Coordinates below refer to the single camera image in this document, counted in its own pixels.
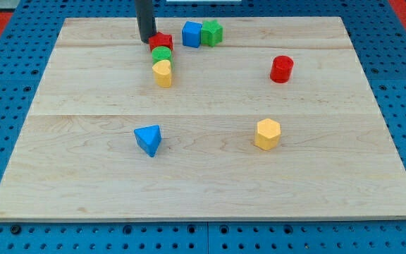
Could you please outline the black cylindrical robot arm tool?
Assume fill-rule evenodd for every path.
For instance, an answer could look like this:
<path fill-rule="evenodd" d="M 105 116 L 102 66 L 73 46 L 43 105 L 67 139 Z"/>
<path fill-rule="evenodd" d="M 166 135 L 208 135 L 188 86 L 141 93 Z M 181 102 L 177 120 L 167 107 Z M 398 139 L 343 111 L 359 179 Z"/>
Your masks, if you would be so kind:
<path fill-rule="evenodd" d="M 148 44 L 149 38 L 156 34 L 156 20 L 152 0 L 134 0 L 137 25 L 142 42 Z"/>

